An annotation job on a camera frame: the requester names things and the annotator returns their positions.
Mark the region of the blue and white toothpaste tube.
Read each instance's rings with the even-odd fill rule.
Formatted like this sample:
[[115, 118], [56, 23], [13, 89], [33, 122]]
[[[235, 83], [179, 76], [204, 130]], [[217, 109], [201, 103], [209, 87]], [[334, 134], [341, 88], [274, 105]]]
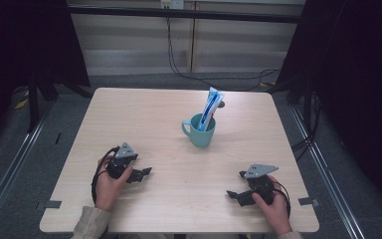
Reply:
[[205, 106], [204, 111], [201, 114], [201, 117], [199, 119], [197, 129], [199, 131], [206, 131], [209, 125], [209, 122], [216, 111], [216, 109], [219, 107], [221, 102], [223, 101], [224, 94], [216, 90], [215, 88], [209, 89], [209, 96], [207, 98], [207, 103]]

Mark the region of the white wall socket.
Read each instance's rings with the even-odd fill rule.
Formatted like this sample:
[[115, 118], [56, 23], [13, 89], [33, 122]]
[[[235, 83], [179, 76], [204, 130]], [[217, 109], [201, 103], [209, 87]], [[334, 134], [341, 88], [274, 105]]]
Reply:
[[183, 10], [184, 0], [160, 0], [162, 9]]

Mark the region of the black horizontal bar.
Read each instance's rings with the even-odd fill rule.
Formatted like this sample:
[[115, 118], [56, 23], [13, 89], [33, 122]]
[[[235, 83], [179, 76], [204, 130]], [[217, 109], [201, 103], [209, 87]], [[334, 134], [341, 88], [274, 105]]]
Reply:
[[225, 20], [225, 21], [246, 21], [246, 22], [268, 22], [297, 24], [302, 18], [291, 15], [271, 15], [253, 13], [232, 13], [218, 11], [200, 10], [175, 10], [175, 9], [154, 9], [154, 8], [123, 8], [123, 7], [98, 7], [91, 5], [68, 5], [68, 9], [73, 14], [91, 14], [108, 16], [133, 16], [133, 17], [161, 17], [161, 18], [183, 18], [183, 19], [203, 19], [203, 20]]

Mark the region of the person's right hand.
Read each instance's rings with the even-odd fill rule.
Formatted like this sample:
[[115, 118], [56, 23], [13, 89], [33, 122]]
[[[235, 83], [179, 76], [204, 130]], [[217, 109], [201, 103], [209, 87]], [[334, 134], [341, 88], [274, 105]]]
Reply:
[[271, 226], [277, 237], [292, 231], [287, 214], [287, 200], [282, 193], [279, 182], [270, 175], [270, 179], [274, 183], [274, 202], [268, 205], [265, 200], [257, 193], [253, 193], [256, 204], [264, 213], [268, 224]]

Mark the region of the person's left hand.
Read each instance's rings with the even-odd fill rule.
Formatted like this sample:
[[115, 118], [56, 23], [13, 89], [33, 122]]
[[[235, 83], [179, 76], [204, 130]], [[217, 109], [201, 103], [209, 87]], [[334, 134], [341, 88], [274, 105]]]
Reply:
[[120, 195], [126, 181], [132, 174], [132, 171], [133, 167], [129, 166], [122, 176], [115, 179], [109, 176], [105, 167], [102, 166], [97, 174], [95, 207], [106, 212], [111, 212], [117, 197]]

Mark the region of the metal floor rail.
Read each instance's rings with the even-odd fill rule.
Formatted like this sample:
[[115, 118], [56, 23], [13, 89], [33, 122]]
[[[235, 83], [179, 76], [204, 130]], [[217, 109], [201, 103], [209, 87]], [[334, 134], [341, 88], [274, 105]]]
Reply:
[[358, 220], [355, 218], [349, 204], [337, 185], [337, 182], [317, 143], [313, 140], [308, 145], [308, 149], [350, 238], [365, 239]]
[[0, 208], [2, 207], [7, 194], [14, 183], [14, 180], [18, 176], [23, 164], [25, 163], [27, 156], [36, 143], [37, 138], [41, 134], [44, 122], [52, 110], [53, 105], [53, 102], [46, 104], [44, 112], [39, 117], [37, 124], [26, 134], [23, 143], [19, 147], [16, 155], [13, 157], [11, 164], [5, 170], [5, 174], [0, 180]]

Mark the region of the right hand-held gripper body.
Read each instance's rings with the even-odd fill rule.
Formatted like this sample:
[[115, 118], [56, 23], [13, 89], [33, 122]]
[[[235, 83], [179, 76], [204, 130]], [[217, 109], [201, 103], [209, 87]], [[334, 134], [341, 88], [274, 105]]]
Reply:
[[274, 184], [269, 173], [278, 170], [277, 166], [252, 164], [247, 170], [247, 182], [253, 192], [258, 193], [267, 204], [274, 202]]

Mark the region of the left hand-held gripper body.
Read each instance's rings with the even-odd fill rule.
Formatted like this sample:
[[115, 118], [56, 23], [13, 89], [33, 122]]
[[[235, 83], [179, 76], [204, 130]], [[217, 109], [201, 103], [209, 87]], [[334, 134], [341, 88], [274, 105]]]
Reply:
[[106, 171], [112, 178], [118, 179], [122, 176], [129, 164], [136, 160], [138, 154], [126, 142], [124, 142], [114, 153], [106, 165]]

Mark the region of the teal mug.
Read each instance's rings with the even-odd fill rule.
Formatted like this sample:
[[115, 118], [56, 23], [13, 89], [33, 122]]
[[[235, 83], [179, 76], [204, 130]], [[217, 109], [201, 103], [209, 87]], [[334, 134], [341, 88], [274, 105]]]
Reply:
[[197, 126], [201, 117], [201, 114], [197, 114], [191, 119], [184, 119], [181, 123], [181, 128], [195, 146], [205, 148], [210, 144], [214, 135], [216, 120], [210, 119], [208, 127], [204, 131], [200, 131], [197, 129]]

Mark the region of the black curtain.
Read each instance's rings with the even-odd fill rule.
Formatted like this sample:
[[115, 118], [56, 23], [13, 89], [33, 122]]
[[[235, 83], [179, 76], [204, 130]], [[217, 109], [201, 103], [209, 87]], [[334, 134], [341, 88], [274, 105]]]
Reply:
[[0, 0], [0, 120], [18, 87], [90, 84], [67, 0]]
[[382, 0], [305, 0], [278, 81], [318, 94], [382, 192]]

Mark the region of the black metal stand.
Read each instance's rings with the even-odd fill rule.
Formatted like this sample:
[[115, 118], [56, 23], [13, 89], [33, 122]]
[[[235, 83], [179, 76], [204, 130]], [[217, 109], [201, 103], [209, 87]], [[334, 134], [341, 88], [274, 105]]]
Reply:
[[30, 124], [28, 132], [32, 132], [39, 122], [39, 99], [41, 93], [46, 101], [55, 101], [59, 94], [54, 87], [51, 73], [48, 70], [33, 70], [29, 78]]
[[289, 93], [286, 96], [286, 100], [289, 104], [296, 105], [300, 99], [303, 99], [302, 122], [308, 131], [311, 131], [311, 95], [312, 84], [310, 76], [296, 75], [290, 81]]

